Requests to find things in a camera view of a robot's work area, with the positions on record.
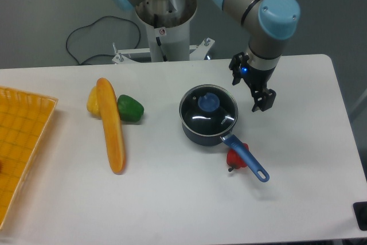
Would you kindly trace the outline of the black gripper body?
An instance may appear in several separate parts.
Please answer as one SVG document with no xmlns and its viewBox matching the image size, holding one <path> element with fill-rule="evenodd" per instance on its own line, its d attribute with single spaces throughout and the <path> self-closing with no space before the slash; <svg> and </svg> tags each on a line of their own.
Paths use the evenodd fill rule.
<svg viewBox="0 0 367 245">
<path fill-rule="evenodd" d="M 239 84 L 241 80 L 252 92 L 274 92 L 267 87 L 280 57 L 275 59 L 263 59 L 254 53 L 240 52 L 234 55 L 229 63 L 232 72 L 232 85 Z"/>
</svg>

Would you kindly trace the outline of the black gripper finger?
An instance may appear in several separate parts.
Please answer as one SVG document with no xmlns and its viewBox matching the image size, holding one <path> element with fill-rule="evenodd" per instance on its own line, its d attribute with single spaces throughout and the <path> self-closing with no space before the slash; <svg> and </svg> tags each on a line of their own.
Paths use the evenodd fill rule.
<svg viewBox="0 0 367 245">
<path fill-rule="evenodd" d="M 261 104 L 260 107 L 252 107 L 252 112 L 256 112 L 258 110 L 264 112 L 270 109 L 273 106 L 273 103 L 276 98 L 276 92 L 272 89 L 265 88 L 261 90 Z"/>
<path fill-rule="evenodd" d="M 254 107 L 260 107 L 261 104 L 261 90 L 255 85 L 250 85 L 251 95 L 254 99 Z"/>
</svg>

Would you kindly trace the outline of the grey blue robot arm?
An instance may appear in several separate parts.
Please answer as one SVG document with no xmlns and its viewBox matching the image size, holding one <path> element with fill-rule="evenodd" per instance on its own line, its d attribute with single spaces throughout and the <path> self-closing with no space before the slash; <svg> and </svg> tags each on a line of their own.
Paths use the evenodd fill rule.
<svg viewBox="0 0 367 245">
<path fill-rule="evenodd" d="M 186 61 L 190 57 L 190 21 L 197 0 L 113 0 L 134 10 L 146 26 L 152 61 Z M 253 110 L 272 107 L 276 93 L 267 87 L 300 17 L 296 0 L 212 0 L 249 32 L 247 50 L 233 56 L 233 84 L 243 81 L 254 99 Z"/>
</svg>

